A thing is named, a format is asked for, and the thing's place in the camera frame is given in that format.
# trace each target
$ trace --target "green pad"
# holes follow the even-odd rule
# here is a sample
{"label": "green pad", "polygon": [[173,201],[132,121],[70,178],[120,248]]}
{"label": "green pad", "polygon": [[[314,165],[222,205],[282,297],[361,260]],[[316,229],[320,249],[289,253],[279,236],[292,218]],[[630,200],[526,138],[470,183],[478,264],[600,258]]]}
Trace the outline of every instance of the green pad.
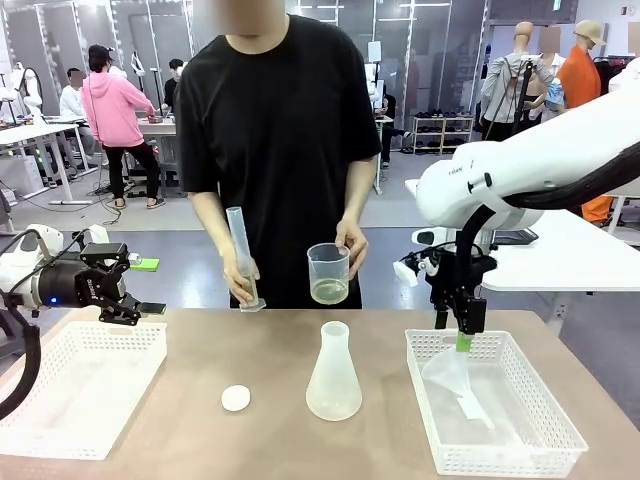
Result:
{"label": "green pad", "polygon": [[469,353],[471,351],[471,340],[473,340],[473,335],[465,335],[459,331],[458,339],[456,340],[456,352]]}
{"label": "green pad", "polygon": [[138,270],[140,272],[155,272],[160,265],[159,258],[143,258],[139,265],[131,265],[131,270]]}

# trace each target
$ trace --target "white basket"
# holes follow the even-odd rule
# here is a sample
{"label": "white basket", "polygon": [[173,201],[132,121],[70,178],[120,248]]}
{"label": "white basket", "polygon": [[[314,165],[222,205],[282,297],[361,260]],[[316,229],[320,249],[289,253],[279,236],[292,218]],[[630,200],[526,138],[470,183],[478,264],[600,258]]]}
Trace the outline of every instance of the white basket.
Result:
{"label": "white basket", "polygon": [[456,330],[407,330],[407,363],[440,475],[567,478],[587,444],[513,337],[485,332],[468,356],[473,393],[495,426],[469,420],[457,396],[422,378]]}
{"label": "white basket", "polygon": [[27,399],[0,421],[0,454],[104,460],[167,356],[165,329],[156,323],[66,325],[43,347]]}

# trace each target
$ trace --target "blue floor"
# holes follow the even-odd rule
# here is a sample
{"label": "blue floor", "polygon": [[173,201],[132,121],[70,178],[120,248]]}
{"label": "blue floor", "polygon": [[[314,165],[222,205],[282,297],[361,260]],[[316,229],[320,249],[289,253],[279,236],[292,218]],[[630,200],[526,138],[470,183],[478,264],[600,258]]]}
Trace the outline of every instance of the blue floor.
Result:
{"label": "blue floor", "polygon": [[[405,286],[394,275],[392,263],[416,250],[412,229],[365,229],[370,252],[360,282],[365,309],[432,310],[430,288]],[[160,258],[156,273],[127,272],[127,289],[146,302],[169,308],[227,308],[228,292],[220,258],[205,232],[113,232],[111,240],[129,250]],[[6,240],[0,239],[0,247]],[[531,310],[545,317],[549,299],[537,293],[491,292],[483,289],[493,310]],[[580,296],[572,307],[561,339],[598,379],[640,428],[640,294],[610,293]],[[49,311],[40,322],[50,328],[62,311]],[[425,328],[430,328],[425,315]],[[12,359],[0,360],[0,372]]]}

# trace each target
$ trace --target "fluorescent light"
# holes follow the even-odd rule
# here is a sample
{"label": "fluorescent light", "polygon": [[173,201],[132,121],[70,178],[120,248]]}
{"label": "fluorescent light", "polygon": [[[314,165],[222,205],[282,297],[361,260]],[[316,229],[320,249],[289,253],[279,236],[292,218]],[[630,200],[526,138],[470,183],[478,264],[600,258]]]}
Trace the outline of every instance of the fluorescent light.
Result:
{"label": "fluorescent light", "polygon": [[400,7],[448,7],[451,3],[414,3],[413,5],[410,3],[403,3]]}

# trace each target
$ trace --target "black cap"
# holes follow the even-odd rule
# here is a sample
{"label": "black cap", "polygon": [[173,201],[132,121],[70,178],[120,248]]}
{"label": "black cap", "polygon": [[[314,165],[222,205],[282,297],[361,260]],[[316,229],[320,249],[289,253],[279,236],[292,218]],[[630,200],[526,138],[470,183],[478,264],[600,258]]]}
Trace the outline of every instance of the black cap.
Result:
{"label": "black cap", "polygon": [[104,62],[113,62],[113,59],[109,55],[112,49],[103,47],[102,45],[91,45],[89,47],[89,60],[101,60]]}

